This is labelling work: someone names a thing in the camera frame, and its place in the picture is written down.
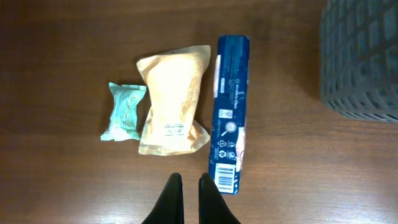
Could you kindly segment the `blue cardboard box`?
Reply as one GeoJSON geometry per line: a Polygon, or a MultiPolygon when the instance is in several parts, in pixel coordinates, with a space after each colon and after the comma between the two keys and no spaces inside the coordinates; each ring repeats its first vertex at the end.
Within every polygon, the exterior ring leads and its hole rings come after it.
{"type": "Polygon", "coordinates": [[[208,172],[222,194],[239,192],[246,145],[249,49],[249,38],[244,35],[219,37],[208,172]]]}

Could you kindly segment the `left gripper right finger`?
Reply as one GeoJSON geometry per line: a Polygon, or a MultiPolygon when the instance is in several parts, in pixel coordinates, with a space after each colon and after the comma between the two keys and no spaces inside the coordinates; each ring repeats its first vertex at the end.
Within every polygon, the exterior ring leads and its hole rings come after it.
{"type": "Polygon", "coordinates": [[[199,224],[240,224],[232,214],[209,173],[198,184],[199,224]]]}

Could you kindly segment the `tan paper pouch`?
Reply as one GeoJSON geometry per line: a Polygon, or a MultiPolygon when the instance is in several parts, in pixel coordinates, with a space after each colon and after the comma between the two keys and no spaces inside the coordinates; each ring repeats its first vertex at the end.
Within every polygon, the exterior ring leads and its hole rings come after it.
{"type": "Polygon", "coordinates": [[[144,57],[136,63],[151,102],[139,154],[190,154],[210,140],[208,132],[194,119],[201,79],[210,58],[209,45],[194,45],[144,57]]]}

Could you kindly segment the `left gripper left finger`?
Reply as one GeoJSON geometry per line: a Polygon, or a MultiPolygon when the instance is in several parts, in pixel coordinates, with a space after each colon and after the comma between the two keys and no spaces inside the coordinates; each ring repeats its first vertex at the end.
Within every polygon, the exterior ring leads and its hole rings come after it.
{"type": "Polygon", "coordinates": [[[142,224],[184,224],[183,184],[179,173],[170,175],[153,209],[142,224]]]}

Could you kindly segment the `teal snack packet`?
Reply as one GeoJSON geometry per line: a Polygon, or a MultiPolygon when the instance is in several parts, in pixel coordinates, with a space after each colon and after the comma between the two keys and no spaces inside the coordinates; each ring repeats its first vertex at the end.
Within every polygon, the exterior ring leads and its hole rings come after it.
{"type": "Polygon", "coordinates": [[[137,131],[137,106],[143,99],[147,87],[144,85],[118,85],[109,82],[114,107],[109,125],[100,136],[102,141],[140,140],[137,131]]]}

